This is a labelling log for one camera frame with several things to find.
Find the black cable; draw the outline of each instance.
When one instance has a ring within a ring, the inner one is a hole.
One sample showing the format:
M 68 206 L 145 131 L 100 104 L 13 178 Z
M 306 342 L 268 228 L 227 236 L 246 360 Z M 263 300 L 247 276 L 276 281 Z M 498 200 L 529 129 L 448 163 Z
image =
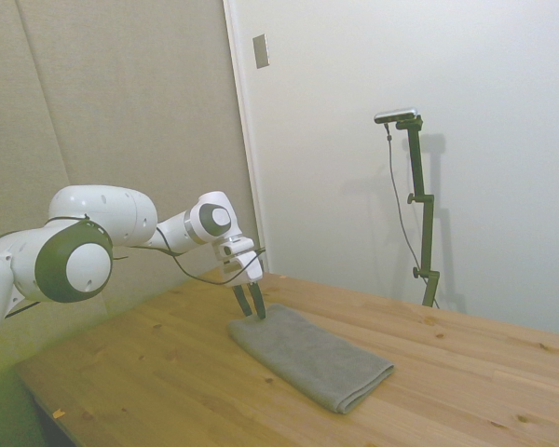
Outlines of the black cable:
M 408 245 L 408 249 L 410 249 L 410 252 L 412 253 L 412 256 L 414 257 L 414 261 L 416 263 L 416 268 L 418 270 L 420 270 L 420 263 L 418 262 L 418 258 L 416 257 L 416 253 L 414 252 L 414 249 L 412 248 L 412 244 L 410 244 L 410 239 L 408 239 L 408 234 L 406 232 L 405 227 L 403 226 L 403 218 L 402 218 L 402 206 L 400 205 L 400 196 L 398 195 L 398 188 L 395 185 L 395 179 L 393 176 L 393 163 L 392 163 L 392 149 L 391 149 L 391 134 L 389 133 L 389 124 L 388 123 L 384 123 L 385 126 L 385 130 L 388 132 L 388 144 L 389 144 L 389 173 L 391 174 L 391 184 L 393 185 L 393 192 L 395 194 L 395 202 L 398 205 L 398 216 L 400 217 L 400 227 L 402 228 L 402 232 L 403 232 L 403 237 L 406 239 L 406 244 Z M 422 280 L 425 282 L 425 285 L 428 284 L 427 280 L 423 277 L 421 277 Z M 439 303 L 437 303 L 437 299 L 434 299 L 435 305 L 437 306 L 438 309 L 441 309 L 439 307 Z
M 172 251 L 172 249 L 171 249 L 171 247 L 170 247 L 170 244 L 168 243 L 168 240 L 167 240 L 166 237 L 164 236 L 163 232 L 162 232 L 159 228 L 157 228 L 157 227 L 156 227 L 156 230 L 157 230 L 158 233 L 161 235 L 161 237 L 164 239 L 164 243 L 166 244 L 166 247 L 168 247 L 168 251 L 169 251 L 170 253 L 173 253 L 173 251 Z M 172 257 L 172 259 L 174 260 L 174 262 L 176 263 L 176 265 L 178 265 L 178 267 L 180 267 L 180 269 L 183 271 L 183 273 L 184 273 L 185 275 L 187 275 L 189 278 L 196 279 L 196 280 L 201 281 L 201 282 L 206 282 L 207 284 L 212 284 L 212 285 L 214 285 L 214 286 L 224 286 L 225 284 L 228 284 L 228 283 L 232 282 L 234 279 L 238 278 L 238 277 L 242 274 L 242 272 L 244 272 L 247 268 L 249 268 L 249 265 L 251 265 L 253 262 L 255 262 L 255 261 L 257 260 L 257 258 L 258 258 L 259 256 L 261 256 L 261 255 L 265 252 L 265 248 L 257 249 L 257 250 L 255 250 L 254 252 L 256 253 L 256 255 L 254 256 L 254 258 L 251 259 L 251 261 L 250 261 L 248 264 L 246 264 L 246 265 L 245 265 L 236 275 L 234 275 L 232 278 L 230 278 L 230 279 L 228 279 L 228 280 L 226 280 L 226 281 L 223 281 L 223 282 L 210 281 L 210 280 L 205 279 L 205 278 L 200 278 L 200 277 L 196 277 L 196 276 L 194 276 L 194 275 L 191 275 L 191 274 L 188 273 L 186 270 L 184 270 L 183 267 L 180 265 L 180 263 L 179 263 L 178 260 L 176 259 L 176 256 L 177 256 L 177 255 L 169 254 L 169 256 Z
M 38 305 L 39 303 L 41 303 L 40 301 L 36 301 L 35 303 L 32 303 L 30 305 L 26 305 L 25 307 L 22 307 L 19 310 L 15 310 L 14 312 L 10 312 L 8 315 L 6 315 L 4 317 L 4 319 L 10 318 L 10 317 L 14 317 L 15 315 L 19 314 L 20 312 L 22 312 L 23 310 L 27 310 L 30 307 L 33 307 L 34 305 Z

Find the wooden table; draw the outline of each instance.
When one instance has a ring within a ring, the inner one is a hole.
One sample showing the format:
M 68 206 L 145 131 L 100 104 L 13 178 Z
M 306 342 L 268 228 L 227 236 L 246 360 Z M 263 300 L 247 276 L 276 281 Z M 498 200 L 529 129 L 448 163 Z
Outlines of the wooden table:
M 266 303 L 390 359 L 347 415 L 249 357 L 231 290 L 196 281 L 17 366 L 83 446 L 557 446 L 559 335 L 266 274 Z

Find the white wall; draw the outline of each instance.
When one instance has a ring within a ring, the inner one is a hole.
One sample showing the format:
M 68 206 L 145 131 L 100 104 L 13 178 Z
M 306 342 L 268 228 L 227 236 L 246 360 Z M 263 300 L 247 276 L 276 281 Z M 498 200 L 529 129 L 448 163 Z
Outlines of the white wall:
M 420 303 L 385 130 L 415 106 L 442 307 L 559 332 L 559 1 L 227 0 L 273 272 Z M 267 35 L 257 70 L 252 38 Z M 393 130 L 401 199 L 405 133 Z M 421 205 L 402 203 L 420 250 Z

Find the folded towel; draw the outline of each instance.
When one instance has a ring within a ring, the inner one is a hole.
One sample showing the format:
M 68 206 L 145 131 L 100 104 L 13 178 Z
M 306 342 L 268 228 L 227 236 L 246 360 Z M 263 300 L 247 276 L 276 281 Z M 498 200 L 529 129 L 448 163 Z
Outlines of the folded towel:
M 251 356 L 323 407 L 348 413 L 393 364 L 314 325 L 284 305 L 267 317 L 228 322 L 230 336 Z

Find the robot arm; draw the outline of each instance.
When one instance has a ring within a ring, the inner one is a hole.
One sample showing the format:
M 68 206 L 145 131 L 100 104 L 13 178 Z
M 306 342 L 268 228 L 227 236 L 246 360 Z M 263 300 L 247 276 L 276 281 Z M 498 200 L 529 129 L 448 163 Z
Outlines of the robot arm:
M 265 305 L 257 280 L 254 243 L 243 236 L 226 195 L 213 192 L 163 223 L 149 197 L 115 186 L 68 186 L 54 196 L 42 228 L 0 237 L 0 324 L 20 301 L 72 303 L 97 295 L 112 272 L 112 248 L 137 247 L 174 256 L 210 243 L 245 315 L 251 314 L 242 284 L 248 284 L 257 315 Z

